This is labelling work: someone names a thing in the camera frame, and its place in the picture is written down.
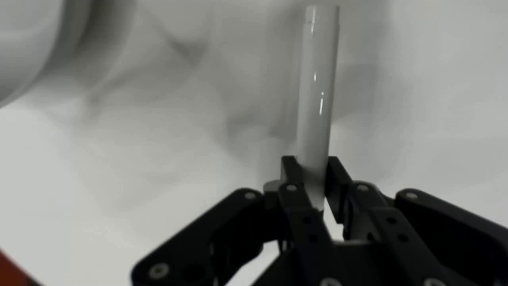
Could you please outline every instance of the white tube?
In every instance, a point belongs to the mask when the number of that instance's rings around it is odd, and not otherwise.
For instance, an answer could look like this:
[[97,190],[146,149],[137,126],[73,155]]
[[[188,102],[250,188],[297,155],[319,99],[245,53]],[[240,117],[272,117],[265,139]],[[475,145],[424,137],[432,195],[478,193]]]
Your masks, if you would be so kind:
[[300,66],[297,158],[315,207],[324,206],[338,45],[338,6],[308,6]]

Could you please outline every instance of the black plastic part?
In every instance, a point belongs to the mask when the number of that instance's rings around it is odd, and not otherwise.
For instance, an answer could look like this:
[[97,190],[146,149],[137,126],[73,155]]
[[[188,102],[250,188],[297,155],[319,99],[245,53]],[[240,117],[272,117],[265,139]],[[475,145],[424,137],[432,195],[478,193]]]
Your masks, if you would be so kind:
[[[326,196],[345,239],[330,238],[296,157],[265,193],[240,188],[143,258],[134,286],[223,286],[265,241],[281,253],[256,286],[508,286],[508,230],[416,188],[392,199],[330,157]],[[164,276],[154,265],[169,265]]]
[[[135,286],[226,284],[254,258],[264,244],[264,196],[240,188],[164,242],[132,271]],[[170,272],[153,277],[151,266],[165,263]]]
[[435,255],[477,284],[508,284],[508,230],[418,188],[397,193],[397,207]]

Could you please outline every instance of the bolt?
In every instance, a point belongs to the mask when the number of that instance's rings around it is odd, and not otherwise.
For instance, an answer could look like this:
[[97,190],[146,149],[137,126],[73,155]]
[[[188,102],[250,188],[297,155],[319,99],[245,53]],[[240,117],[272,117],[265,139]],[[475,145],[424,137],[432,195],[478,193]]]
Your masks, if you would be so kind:
[[343,286],[343,284],[335,277],[324,277],[321,279],[319,286]]
[[248,193],[245,193],[245,198],[254,199],[254,198],[256,198],[256,193],[254,193],[254,191],[248,191]]
[[410,198],[410,199],[418,199],[418,193],[416,193],[416,191],[408,191],[408,193],[407,193],[407,198]]
[[164,279],[170,272],[169,263],[156,263],[150,268],[148,276],[153,279]]
[[286,185],[286,188],[288,188],[288,190],[291,190],[291,191],[299,190],[299,187],[297,187],[297,185],[294,185],[294,184],[288,184],[288,185]]
[[437,277],[427,277],[424,280],[424,286],[446,286],[442,279],[437,279]]

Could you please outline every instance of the white backdrop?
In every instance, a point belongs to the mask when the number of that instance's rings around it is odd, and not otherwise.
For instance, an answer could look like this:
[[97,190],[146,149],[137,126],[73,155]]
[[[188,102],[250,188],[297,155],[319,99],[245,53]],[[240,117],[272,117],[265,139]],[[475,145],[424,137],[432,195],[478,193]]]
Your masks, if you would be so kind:
[[[103,82],[0,109],[0,247],[45,284],[129,284],[140,257],[278,177],[292,150],[315,1],[140,2]],[[330,153],[388,193],[426,188],[508,225],[508,1],[337,2]]]

